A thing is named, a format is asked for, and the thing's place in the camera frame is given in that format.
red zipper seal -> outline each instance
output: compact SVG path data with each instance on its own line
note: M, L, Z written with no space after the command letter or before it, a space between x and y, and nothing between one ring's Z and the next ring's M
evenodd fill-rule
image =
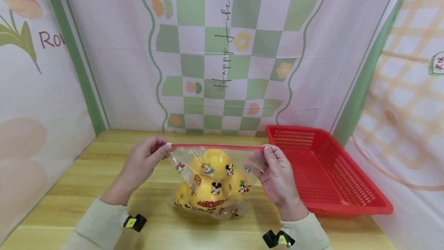
M242 145L224 145L224 144L171 144L173 150L183 148L209 148L209 149L230 149L243 151L263 151L264 146L242 146Z

plastic bag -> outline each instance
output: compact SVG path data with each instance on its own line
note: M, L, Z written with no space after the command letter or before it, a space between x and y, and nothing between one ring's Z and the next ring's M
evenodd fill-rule
M174 206L213 218L236 218L248 212L244 199L256 182L246 161L263 147L172 144L169 160L182 175Z

red plastic basket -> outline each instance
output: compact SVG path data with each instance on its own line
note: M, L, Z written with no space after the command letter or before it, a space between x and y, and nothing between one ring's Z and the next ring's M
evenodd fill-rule
M390 201L330 133L269 125L271 144L290 160L299 195L320 216L389 215Z

sleeve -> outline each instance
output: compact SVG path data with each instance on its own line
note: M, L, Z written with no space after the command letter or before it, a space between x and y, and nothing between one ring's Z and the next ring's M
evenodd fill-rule
M299 221L281 221L281 230L295 240L294 245L290 249L333 250L330 247L330 240L327 234L312 213Z
M94 200L61 250L112 250L128 217L126 206Z

wooden table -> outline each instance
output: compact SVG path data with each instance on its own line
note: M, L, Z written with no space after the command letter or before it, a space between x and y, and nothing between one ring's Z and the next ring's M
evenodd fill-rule
M0 247L1 250L58 250L84 212L117 176L131 148L153 133L108 130L82 153L27 218ZM264 138L168 133L171 142L262 145ZM251 211L235 220L214 221L173 209L167 199L182 177L163 160L129 202L129 212L148 222L141 233L124 230L116 247L132 249L268 249L262 235L279 229L279 215L260 183L251 189ZM320 218L335 250L395 249L369 216L340 220Z

